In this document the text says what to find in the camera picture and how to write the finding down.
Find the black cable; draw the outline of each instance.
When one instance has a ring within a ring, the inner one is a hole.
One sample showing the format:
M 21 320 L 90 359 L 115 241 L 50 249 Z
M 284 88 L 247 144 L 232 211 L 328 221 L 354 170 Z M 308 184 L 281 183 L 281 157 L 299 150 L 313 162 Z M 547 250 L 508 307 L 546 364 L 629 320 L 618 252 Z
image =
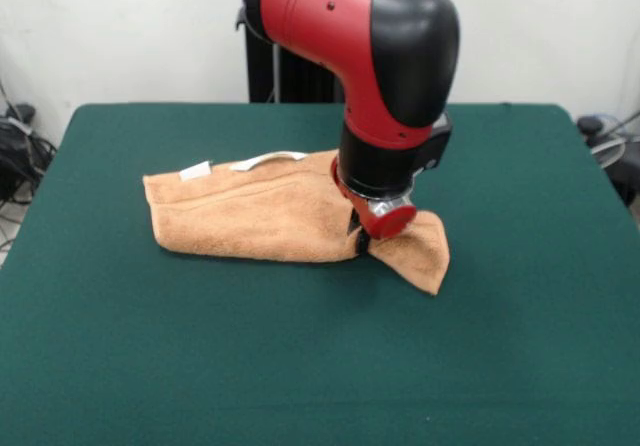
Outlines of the black cable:
M 6 248 L 7 246 L 9 246 L 10 244 L 12 244 L 15 241 L 14 239 L 8 239 L 7 241 L 5 241 L 4 243 L 0 244 L 0 251 L 3 253 L 6 253 L 6 251 L 2 251 L 4 248 Z
M 10 218 L 9 216 L 5 216 L 4 214 L 0 214 L 0 219 L 6 221 L 7 223 L 22 224 L 22 221 Z
M 16 199 L 15 197 L 13 197 L 13 196 L 11 197 L 9 202 L 11 204 L 17 204 L 18 206 L 29 206 L 31 204 L 31 200 L 30 199 L 19 200 L 19 199 Z
M 7 106 L 9 106 L 9 109 L 15 115 L 15 117 L 18 118 L 20 122 L 24 122 L 22 121 L 22 114 L 20 113 L 20 110 L 14 106 L 13 102 L 9 101 L 7 91 L 4 89 L 4 84 L 2 84 L 2 78 L 0 78 L 0 95 L 2 95 L 2 99 L 4 99 L 4 102 L 7 103 Z
M 628 124 L 633 123 L 636 119 L 640 118 L 640 110 L 636 111 L 635 113 L 633 113 L 631 116 L 629 116 L 627 119 L 625 119 L 624 121 L 619 122 L 618 124 L 616 124 L 613 128 L 611 128 L 608 131 L 605 131 L 604 134 L 611 134 L 611 133 L 615 133 L 616 131 L 618 131 L 619 129 L 624 128 L 625 126 L 627 126 Z
M 19 126 L 10 118 L 0 117 L 0 201 L 27 205 L 31 201 L 17 200 L 16 192 L 27 184 L 33 196 L 57 149 Z

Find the towel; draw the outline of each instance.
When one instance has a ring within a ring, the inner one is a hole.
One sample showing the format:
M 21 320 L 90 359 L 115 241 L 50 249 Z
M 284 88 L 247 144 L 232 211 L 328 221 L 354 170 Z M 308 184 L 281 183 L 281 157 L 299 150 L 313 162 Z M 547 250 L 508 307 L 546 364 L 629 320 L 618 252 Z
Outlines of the towel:
M 144 176 L 153 234 L 169 251 L 291 262 L 354 259 L 359 231 L 347 235 L 351 203 L 330 175 L 336 151 L 271 159 L 249 171 L 205 165 L 205 175 Z M 368 253 L 422 291 L 436 295 L 449 266 L 442 221 L 420 211 L 398 236 L 372 239 Z

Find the green table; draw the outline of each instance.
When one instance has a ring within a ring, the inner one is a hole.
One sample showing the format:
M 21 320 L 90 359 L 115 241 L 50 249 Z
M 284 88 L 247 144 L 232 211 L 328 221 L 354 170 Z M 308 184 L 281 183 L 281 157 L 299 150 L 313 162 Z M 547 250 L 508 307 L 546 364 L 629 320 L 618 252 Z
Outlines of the green table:
M 74 116 L 0 273 L 1 445 L 632 444 L 640 235 L 567 115 L 461 105 L 419 207 L 432 299 L 371 258 L 174 255 L 141 176 L 335 147 L 336 106 Z

